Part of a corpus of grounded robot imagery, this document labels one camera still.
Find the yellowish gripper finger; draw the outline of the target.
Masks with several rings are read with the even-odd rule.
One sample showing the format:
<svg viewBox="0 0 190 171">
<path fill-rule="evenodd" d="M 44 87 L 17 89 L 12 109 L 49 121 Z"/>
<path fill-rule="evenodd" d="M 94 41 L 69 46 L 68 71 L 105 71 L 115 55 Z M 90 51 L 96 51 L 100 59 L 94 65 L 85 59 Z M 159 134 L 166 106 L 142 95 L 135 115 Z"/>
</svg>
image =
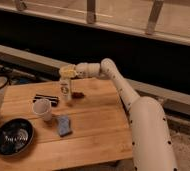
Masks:
<svg viewBox="0 0 190 171">
<path fill-rule="evenodd" d="M 71 79 L 76 76 L 76 70 L 74 65 L 63 66 L 59 70 L 59 74 L 62 78 Z"/>
</svg>

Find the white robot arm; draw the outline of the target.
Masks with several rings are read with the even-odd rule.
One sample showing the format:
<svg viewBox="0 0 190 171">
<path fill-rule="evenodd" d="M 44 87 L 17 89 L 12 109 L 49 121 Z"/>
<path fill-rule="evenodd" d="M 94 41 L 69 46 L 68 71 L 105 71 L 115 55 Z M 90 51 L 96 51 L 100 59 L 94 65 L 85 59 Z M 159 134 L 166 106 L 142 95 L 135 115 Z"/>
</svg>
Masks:
<svg viewBox="0 0 190 171">
<path fill-rule="evenodd" d="M 179 171 L 162 105 L 152 97 L 140 96 L 111 59 L 66 65 L 59 69 L 59 75 L 67 103 L 72 100 L 73 78 L 110 79 L 129 114 L 135 171 Z"/>
</svg>

